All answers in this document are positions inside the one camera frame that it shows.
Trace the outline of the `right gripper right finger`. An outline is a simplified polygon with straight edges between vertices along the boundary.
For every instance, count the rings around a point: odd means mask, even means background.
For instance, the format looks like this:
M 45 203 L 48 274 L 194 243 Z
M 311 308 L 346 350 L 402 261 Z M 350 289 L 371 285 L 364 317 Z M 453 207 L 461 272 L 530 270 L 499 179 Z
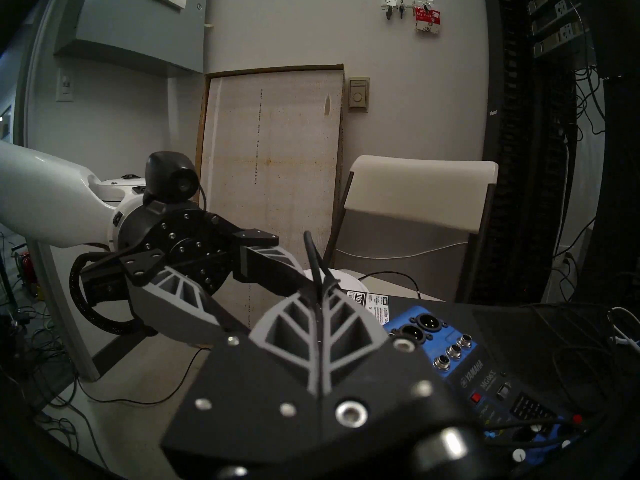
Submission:
M 325 279 L 321 290 L 320 395 L 331 394 L 389 340 L 366 307 Z

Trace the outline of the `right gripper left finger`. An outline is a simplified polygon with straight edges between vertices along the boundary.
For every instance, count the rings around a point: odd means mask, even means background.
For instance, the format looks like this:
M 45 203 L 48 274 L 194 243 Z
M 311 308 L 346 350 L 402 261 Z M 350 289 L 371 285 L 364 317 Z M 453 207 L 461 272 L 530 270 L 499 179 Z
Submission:
M 267 351 L 307 392 L 321 394 L 317 318 L 304 292 L 270 308 L 251 329 L 249 339 Z

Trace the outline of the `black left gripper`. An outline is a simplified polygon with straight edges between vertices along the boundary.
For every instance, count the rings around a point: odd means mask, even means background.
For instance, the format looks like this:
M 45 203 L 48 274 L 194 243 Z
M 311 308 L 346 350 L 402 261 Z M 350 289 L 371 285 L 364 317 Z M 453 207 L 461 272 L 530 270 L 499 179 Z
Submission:
M 210 296 L 231 270 L 238 282 L 313 300 L 312 280 L 278 236 L 239 230 L 197 207 L 135 209 L 116 228 L 115 251 L 82 270 L 82 286 L 88 304 L 129 298 L 146 327 L 181 343 L 213 345 L 250 333 Z

